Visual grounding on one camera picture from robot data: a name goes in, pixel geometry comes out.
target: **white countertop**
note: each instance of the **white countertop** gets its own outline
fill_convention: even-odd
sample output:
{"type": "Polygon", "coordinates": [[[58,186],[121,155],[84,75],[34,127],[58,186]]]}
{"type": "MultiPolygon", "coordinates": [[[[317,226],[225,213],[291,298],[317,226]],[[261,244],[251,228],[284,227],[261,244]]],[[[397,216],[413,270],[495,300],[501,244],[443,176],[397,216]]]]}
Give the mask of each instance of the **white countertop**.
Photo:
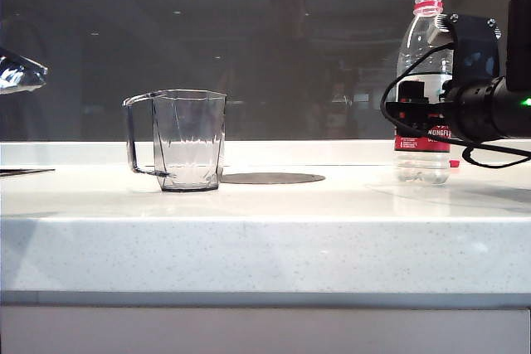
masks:
{"type": "Polygon", "coordinates": [[[3,177],[2,300],[529,306],[530,166],[418,186],[386,164],[234,165],[326,179],[189,193],[119,162],[3,177]]]}

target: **cabinet door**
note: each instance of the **cabinet door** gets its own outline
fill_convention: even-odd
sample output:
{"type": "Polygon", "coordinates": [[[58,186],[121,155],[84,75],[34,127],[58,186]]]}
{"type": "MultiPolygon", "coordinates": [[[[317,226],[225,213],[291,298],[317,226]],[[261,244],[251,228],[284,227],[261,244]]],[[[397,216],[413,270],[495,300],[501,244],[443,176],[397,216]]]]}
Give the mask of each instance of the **cabinet door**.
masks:
{"type": "Polygon", "coordinates": [[[527,310],[2,308],[4,354],[529,354],[527,310]]]}

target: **clear plastic jug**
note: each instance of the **clear plastic jug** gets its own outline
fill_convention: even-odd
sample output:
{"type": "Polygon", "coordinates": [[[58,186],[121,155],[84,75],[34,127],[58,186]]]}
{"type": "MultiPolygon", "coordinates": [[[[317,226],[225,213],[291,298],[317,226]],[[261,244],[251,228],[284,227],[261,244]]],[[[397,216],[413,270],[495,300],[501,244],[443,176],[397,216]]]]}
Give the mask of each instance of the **clear plastic jug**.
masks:
{"type": "Polygon", "coordinates": [[[129,165],[156,176],[163,191],[215,190],[222,176],[226,95],[208,90],[160,90],[125,99],[129,165]],[[133,104],[150,101],[154,169],[137,164],[133,104]]]}

